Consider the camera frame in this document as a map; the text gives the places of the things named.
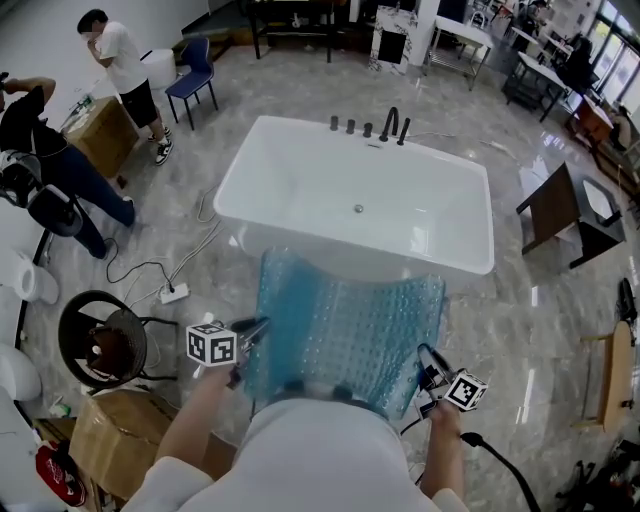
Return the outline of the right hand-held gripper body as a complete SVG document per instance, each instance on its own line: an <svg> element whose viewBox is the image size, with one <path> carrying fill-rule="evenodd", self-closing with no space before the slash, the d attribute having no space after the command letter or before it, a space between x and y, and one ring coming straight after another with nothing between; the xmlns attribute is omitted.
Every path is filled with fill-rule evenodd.
<svg viewBox="0 0 640 512"><path fill-rule="evenodd" d="M488 385L465 369L444 370L443 373L425 371L424 390L438 404L446 401L461 412L474 410L488 389Z"/></svg>

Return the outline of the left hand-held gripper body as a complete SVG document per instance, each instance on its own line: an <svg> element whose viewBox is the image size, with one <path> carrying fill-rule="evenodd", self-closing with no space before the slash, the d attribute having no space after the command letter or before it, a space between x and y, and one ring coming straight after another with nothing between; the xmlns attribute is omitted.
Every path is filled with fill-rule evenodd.
<svg viewBox="0 0 640 512"><path fill-rule="evenodd" d="M238 334L218 324L205 323L186 328L186 354L198 366L199 379L206 369L237 366L240 361Z"/></svg>

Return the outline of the teal bubble bath mat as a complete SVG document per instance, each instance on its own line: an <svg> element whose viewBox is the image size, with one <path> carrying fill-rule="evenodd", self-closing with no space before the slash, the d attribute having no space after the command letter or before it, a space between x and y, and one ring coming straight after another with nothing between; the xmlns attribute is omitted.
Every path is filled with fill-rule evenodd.
<svg viewBox="0 0 640 512"><path fill-rule="evenodd" d="M250 352L244 391L264 406L289 381L346 384L398 420L418 387L417 347L438 341L444 298L437 276L344 280L289 249L270 249L256 305L269 325Z"/></svg>

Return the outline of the white bathtub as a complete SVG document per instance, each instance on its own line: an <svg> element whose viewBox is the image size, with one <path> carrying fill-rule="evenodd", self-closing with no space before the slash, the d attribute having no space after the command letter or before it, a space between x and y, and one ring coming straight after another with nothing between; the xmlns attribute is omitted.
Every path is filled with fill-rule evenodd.
<svg viewBox="0 0 640 512"><path fill-rule="evenodd" d="M262 116L213 205L246 254L285 247L347 279L433 274L453 290L494 267L486 169L412 142Z"/></svg>

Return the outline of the person's left forearm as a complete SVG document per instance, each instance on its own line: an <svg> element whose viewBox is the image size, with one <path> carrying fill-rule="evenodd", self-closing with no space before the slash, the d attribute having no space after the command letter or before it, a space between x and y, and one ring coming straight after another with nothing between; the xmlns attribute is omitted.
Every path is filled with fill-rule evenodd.
<svg viewBox="0 0 640 512"><path fill-rule="evenodd" d="M215 434L214 427L230 375L230 365L204 371L165 432L153 467L177 461L212 482L229 472L237 448Z"/></svg>

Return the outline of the person's right forearm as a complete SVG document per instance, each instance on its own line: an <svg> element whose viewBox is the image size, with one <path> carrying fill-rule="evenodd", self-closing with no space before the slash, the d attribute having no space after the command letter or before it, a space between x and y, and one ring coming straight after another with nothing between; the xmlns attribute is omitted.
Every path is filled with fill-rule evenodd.
<svg viewBox="0 0 640 512"><path fill-rule="evenodd" d="M450 489L464 497L464 457L460 412L448 401L440 401L429 413L431 422L424 474L420 488L429 498Z"/></svg>

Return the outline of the person's dark trousers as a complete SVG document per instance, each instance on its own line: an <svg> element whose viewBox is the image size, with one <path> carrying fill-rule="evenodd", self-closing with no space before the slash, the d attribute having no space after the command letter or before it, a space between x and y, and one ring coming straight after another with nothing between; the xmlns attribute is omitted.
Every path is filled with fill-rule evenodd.
<svg viewBox="0 0 640 512"><path fill-rule="evenodd" d="M303 380L289 381L275 393L275 395L269 400L268 404L272 405L281 401L292 399L311 399L338 402L368 410L374 414L377 414L385 420L389 419L388 415L383 409L367 402L363 397L356 394L346 384L326 385L317 382L308 383Z"/></svg>

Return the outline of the white power strip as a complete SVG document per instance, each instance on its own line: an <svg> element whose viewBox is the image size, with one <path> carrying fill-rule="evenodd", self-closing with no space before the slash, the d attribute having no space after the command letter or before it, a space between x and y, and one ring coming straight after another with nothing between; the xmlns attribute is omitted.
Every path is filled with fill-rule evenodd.
<svg viewBox="0 0 640 512"><path fill-rule="evenodd" d="M168 286L163 287L159 292L159 298L163 305L168 305L187 298L189 294L190 290L188 285L186 283L180 283L173 285L171 288Z"/></svg>

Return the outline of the brown bag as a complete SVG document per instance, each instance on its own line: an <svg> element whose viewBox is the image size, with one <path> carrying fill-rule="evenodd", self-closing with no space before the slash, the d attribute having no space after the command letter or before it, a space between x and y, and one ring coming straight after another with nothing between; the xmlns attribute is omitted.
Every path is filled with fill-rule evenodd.
<svg viewBox="0 0 640 512"><path fill-rule="evenodd" d="M126 370L124 335L111 327L97 327L85 338L86 362L89 368L121 378Z"/></svg>

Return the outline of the person's white shirt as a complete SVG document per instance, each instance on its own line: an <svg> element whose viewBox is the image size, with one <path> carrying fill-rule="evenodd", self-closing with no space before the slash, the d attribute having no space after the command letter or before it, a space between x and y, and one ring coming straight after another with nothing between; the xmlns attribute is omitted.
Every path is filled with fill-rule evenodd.
<svg viewBox="0 0 640 512"><path fill-rule="evenodd" d="M122 512L469 512L451 489L425 496L380 416L311 399L277 402L250 424L219 480L172 457L147 472Z"/></svg>

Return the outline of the large crumpled cardboard box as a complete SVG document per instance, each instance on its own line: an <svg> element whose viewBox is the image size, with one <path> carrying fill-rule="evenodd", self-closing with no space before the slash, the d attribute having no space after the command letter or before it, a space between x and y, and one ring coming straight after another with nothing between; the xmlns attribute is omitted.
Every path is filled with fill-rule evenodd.
<svg viewBox="0 0 640 512"><path fill-rule="evenodd" d="M103 490L128 502L143 486L177 412L162 397L117 390L85 400L69 453Z"/></svg>

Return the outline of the dark wicker chair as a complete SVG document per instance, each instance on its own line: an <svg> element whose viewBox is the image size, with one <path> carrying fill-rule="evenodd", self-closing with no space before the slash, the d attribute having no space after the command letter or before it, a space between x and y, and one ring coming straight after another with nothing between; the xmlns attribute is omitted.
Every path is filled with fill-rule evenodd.
<svg viewBox="0 0 640 512"><path fill-rule="evenodd" d="M59 351L72 375L93 394L114 389L135 379L150 382L175 381L174 375L152 376L145 370L148 355L146 326L157 323L176 327L175 321L157 317L140 317L113 295L99 290L82 292L64 307L58 327ZM126 370L121 378L88 367L85 338L97 327L119 330L125 339L122 360Z"/></svg>

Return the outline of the light wooden bench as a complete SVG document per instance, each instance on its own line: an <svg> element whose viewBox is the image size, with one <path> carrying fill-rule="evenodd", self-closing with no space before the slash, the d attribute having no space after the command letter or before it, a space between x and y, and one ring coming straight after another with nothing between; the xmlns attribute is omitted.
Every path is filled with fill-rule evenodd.
<svg viewBox="0 0 640 512"><path fill-rule="evenodd" d="M590 418L582 415L572 424L574 428L601 427L604 432L614 432L626 415L625 411L633 408L635 347L632 341L632 330L626 321L619 321L611 333L580 338L581 343L604 345L604 363L597 413Z"/></svg>

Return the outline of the black equipment pile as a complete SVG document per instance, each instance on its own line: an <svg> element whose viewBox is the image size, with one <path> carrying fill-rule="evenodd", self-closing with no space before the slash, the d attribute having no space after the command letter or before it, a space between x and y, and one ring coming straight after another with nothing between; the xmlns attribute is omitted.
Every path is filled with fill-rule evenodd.
<svg viewBox="0 0 640 512"><path fill-rule="evenodd" d="M640 444L622 439L595 472L596 464L576 463L571 488L558 492L555 512L640 512Z"/></svg>

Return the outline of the small flat cardboard box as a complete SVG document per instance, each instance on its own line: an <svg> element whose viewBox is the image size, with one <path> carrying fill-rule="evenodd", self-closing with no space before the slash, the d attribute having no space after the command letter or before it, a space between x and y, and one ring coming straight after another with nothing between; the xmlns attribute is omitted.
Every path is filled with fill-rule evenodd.
<svg viewBox="0 0 640 512"><path fill-rule="evenodd" d="M36 437L42 442L60 443L70 441L75 424L75 418L41 418L32 420Z"/></svg>

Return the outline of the black bag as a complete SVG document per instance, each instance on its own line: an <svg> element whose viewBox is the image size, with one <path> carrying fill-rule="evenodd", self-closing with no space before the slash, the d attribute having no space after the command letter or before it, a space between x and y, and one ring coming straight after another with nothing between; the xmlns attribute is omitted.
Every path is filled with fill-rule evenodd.
<svg viewBox="0 0 640 512"><path fill-rule="evenodd" d="M623 278L618 284L617 312L621 321L633 326L638 317L635 297L631 284L627 278Z"/></svg>

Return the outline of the white toilet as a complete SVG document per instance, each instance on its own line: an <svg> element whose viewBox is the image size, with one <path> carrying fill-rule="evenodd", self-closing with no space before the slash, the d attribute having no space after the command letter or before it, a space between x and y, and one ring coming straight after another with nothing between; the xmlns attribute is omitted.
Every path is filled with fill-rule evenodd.
<svg viewBox="0 0 640 512"><path fill-rule="evenodd" d="M53 305L59 297L55 278L25 254L9 249L0 257L0 286L12 289L23 301Z"/></svg>
<svg viewBox="0 0 640 512"><path fill-rule="evenodd" d="M0 343L0 386L13 401L31 401L41 395L42 384L32 361L20 350Z"/></svg>

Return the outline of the brown wooden table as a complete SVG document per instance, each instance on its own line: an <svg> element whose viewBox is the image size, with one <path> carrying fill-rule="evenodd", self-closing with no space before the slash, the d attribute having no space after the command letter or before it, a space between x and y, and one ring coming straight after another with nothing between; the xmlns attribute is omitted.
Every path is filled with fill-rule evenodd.
<svg viewBox="0 0 640 512"><path fill-rule="evenodd" d="M533 227L533 239L522 248L526 255L557 233L575 223L580 210L569 167L562 163L517 208L522 214L529 209Z"/></svg>

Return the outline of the red cap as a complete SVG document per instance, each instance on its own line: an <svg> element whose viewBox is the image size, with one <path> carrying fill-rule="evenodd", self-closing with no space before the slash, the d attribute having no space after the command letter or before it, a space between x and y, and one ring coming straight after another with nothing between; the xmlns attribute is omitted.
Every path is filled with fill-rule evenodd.
<svg viewBox="0 0 640 512"><path fill-rule="evenodd" d="M44 441L35 455L36 472L44 483L73 508L86 501L86 487L69 455L69 441Z"/></svg>

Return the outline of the black vanity with white basin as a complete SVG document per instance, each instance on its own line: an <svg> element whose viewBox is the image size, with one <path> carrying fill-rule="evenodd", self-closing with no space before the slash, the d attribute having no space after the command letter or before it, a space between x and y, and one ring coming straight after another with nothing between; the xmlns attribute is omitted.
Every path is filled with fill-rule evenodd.
<svg viewBox="0 0 640 512"><path fill-rule="evenodd" d="M582 248L582 255L569 263L569 268L575 269L624 242L626 237L615 195L589 176L577 174L571 180Z"/></svg>

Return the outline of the blue chair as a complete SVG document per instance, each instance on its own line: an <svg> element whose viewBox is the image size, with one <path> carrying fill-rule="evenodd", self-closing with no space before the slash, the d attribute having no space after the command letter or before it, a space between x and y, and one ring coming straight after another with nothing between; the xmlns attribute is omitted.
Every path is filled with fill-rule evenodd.
<svg viewBox="0 0 640 512"><path fill-rule="evenodd" d="M165 90L174 120L178 121L178 116L173 103L173 99L177 98L182 100L184 103L184 108L192 131L195 130L195 126L189 106L189 99L194 97L196 102L200 103L198 92L203 87L208 88L213 106L216 111L219 110L212 84L214 67L209 61L209 50L210 41L208 39L191 39L180 54L182 64L188 66L189 71L185 75L179 77Z"/></svg>

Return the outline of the white cylinder stool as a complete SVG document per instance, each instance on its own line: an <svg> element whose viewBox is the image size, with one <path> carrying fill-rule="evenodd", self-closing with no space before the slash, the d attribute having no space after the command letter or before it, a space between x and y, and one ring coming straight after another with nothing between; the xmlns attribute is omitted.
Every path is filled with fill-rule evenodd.
<svg viewBox="0 0 640 512"><path fill-rule="evenodd" d="M154 49L145 54L141 62L146 68L153 90L170 86L177 78L175 56L172 49Z"/></svg>

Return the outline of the black table with white top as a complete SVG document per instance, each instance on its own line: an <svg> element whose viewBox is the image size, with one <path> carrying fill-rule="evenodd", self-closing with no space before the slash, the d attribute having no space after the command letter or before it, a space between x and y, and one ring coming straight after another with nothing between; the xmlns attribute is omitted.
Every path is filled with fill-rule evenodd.
<svg viewBox="0 0 640 512"><path fill-rule="evenodd" d="M541 111L542 123L550 112L566 97L570 88L557 73L526 53L518 52L515 64L502 87L506 103L516 102L529 111Z"/></svg>

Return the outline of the marble patterned cabinet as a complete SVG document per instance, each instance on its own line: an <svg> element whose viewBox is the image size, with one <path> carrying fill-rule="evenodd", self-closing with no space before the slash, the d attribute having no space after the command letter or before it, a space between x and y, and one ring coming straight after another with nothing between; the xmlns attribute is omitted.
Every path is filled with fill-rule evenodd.
<svg viewBox="0 0 640 512"><path fill-rule="evenodd" d="M379 5L368 61L369 69L405 75L417 28L418 16L415 11Z"/></svg>

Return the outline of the steel table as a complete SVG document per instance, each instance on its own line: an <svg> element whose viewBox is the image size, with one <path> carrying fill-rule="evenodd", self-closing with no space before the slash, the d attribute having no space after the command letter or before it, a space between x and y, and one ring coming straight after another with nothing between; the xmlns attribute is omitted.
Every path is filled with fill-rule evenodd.
<svg viewBox="0 0 640 512"><path fill-rule="evenodd" d="M454 38L461 45L458 57L438 48L442 36ZM427 75L433 66L456 71L466 78L468 89L472 91L492 49L493 42L488 33L471 25L436 16L433 39L427 47L423 65L424 74Z"/></svg>

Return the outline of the black frame table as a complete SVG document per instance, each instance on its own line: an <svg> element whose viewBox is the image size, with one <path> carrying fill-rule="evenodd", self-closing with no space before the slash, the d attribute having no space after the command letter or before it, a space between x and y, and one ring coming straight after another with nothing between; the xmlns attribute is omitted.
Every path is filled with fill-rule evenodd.
<svg viewBox="0 0 640 512"><path fill-rule="evenodd" d="M350 0L247 0L256 58L261 59L259 41L276 37L319 38L326 46L326 62L332 62L334 39L340 14Z"/></svg>

